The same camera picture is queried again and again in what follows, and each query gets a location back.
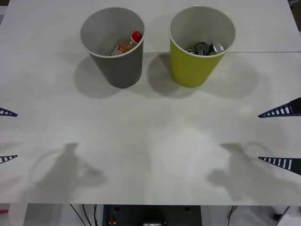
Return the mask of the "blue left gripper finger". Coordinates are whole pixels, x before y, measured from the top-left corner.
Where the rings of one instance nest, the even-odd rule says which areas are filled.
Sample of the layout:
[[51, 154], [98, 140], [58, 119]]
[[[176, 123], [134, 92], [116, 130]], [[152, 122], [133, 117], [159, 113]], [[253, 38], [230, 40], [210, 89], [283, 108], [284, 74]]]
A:
[[4, 108], [0, 108], [0, 116], [17, 117], [18, 114], [14, 113], [12, 111], [9, 111], [7, 109], [4, 109]]
[[0, 156], [0, 164], [6, 163], [10, 160], [17, 158], [18, 155]]

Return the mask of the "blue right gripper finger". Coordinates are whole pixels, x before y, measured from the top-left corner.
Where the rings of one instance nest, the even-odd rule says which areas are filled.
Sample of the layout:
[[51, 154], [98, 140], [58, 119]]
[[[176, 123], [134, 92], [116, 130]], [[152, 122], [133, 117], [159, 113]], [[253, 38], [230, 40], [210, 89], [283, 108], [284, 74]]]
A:
[[301, 175], [301, 159], [300, 158], [273, 158], [273, 157], [258, 157], [259, 160], [275, 165], [287, 171]]
[[260, 115], [259, 118], [272, 118], [272, 117], [290, 117], [301, 115], [301, 98], [290, 101], [287, 104], [278, 106]]

